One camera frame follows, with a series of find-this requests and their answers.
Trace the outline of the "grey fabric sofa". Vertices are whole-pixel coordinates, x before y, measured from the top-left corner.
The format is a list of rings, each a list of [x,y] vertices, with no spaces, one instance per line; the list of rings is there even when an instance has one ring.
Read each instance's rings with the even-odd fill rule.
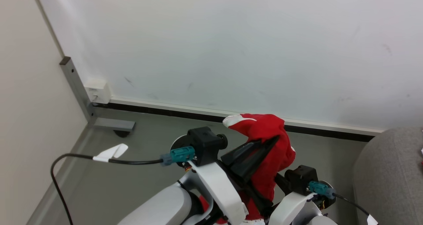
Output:
[[[357,204],[379,225],[423,225],[423,127],[375,136],[353,166]]]

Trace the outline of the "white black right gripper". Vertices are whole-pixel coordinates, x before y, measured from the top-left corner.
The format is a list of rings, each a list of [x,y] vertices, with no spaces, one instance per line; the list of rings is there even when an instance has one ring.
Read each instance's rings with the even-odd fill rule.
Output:
[[[318,195],[291,191],[289,181],[281,174],[275,177],[275,182],[286,195],[278,205],[273,206],[268,225],[312,225],[312,220],[318,216],[318,207],[314,203]]]

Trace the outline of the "red and white garment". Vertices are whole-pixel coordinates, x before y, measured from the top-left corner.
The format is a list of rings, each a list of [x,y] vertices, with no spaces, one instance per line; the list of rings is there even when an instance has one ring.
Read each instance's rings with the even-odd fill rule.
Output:
[[[264,143],[278,136],[278,141],[250,178],[251,186],[258,194],[272,202],[276,187],[275,177],[290,166],[296,156],[284,129],[284,120],[271,114],[238,114],[226,117],[222,123],[248,137],[247,142]]]

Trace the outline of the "white wall socket box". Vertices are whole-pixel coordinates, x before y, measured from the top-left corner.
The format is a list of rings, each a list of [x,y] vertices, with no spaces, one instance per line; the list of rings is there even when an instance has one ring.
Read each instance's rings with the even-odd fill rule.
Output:
[[[108,83],[101,79],[90,79],[84,88],[92,103],[108,104],[111,100],[111,91]]]

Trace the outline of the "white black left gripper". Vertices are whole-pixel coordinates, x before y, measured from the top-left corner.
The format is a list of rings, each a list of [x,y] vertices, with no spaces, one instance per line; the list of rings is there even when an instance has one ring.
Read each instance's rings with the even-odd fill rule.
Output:
[[[221,166],[231,167],[231,172],[246,183],[278,140],[279,136],[274,136],[264,142],[246,142],[221,156]],[[189,222],[194,225],[215,225],[219,219],[226,217],[226,225],[267,225],[264,219],[245,219],[246,207],[225,171],[217,163],[203,166],[196,166],[192,161],[189,163],[200,180],[198,191],[209,205],[197,221],[192,217]]]

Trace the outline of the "black partition base strip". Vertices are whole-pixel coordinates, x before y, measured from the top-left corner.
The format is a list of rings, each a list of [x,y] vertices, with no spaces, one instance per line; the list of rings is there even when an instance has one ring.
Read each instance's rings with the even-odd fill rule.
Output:
[[[216,123],[221,123],[223,119],[225,118],[224,116],[213,116],[213,115],[205,115],[205,114],[199,114],[199,113],[168,110],[168,109],[156,109],[152,107],[124,105],[124,104],[118,104],[118,103],[108,103],[108,104],[96,103],[94,104],[94,107],[110,109],[110,110],[121,110],[121,111],[127,111],[127,112],[147,113],[152,115],[163,115],[163,116],[176,117],[176,118],[186,118],[186,119],[216,122]],[[345,140],[352,140],[357,142],[370,142],[375,137],[374,135],[366,135],[364,133],[341,132],[338,129],[337,130],[318,129],[314,126],[295,126],[292,123],[288,123],[287,120],[285,120],[285,130],[287,132],[316,135],[316,136],[322,136],[322,137],[328,137],[328,138],[345,139]]]

